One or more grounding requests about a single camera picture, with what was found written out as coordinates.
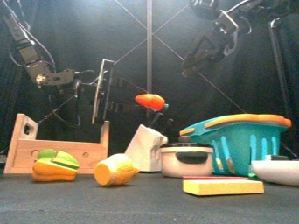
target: orange toy fruit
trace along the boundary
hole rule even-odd
[[[135,101],[155,111],[160,111],[164,108],[164,98],[158,94],[140,94],[135,97]]]

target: white container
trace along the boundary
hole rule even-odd
[[[203,143],[168,143],[162,146],[162,174],[166,177],[210,176],[212,148]]]
[[[251,166],[256,176],[266,182],[299,186],[299,161],[251,161]]]

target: toy vegetable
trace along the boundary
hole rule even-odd
[[[72,181],[80,164],[76,158],[61,150],[41,150],[32,166],[32,178],[39,182]]]
[[[125,184],[139,169],[124,153],[117,153],[101,160],[95,169],[95,179],[101,186],[119,186]]]

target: sponge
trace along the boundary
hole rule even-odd
[[[183,191],[199,196],[263,193],[264,183],[247,179],[184,180]]]
[[[61,150],[41,150],[32,166],[35,181],[72,181],[79,172],[80,164],[76,158]]]

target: metal pole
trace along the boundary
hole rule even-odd
[[[154,1],[147,0],[147,92],[152,93],[152,63],[154,62]]]
[[[270,38],[271,38],[271,44],[274,49],[274,55],[275,55],[275,66],[276,66],[276,73],[278,73],[278,79],[280,84],[280,90],[282,90],[282,96],[284,101],[284,114],[286,117],[294,121],[294,115],[291,112],[291,100],[290,100],[290,94],[287,91],[287,83],[286,83],[286,70],[283,65],[283,59],[282,59],[282,52],[280,52],[280,45],[279,45],[279,39],[278,39],[278,28],[279,28],[279,19],[274,20],[268,25],[268,32],[270,32]],[[292,138],[292,148],[298,149],[298,135],[295,126],[292,125],[290,129],[290,136]]]

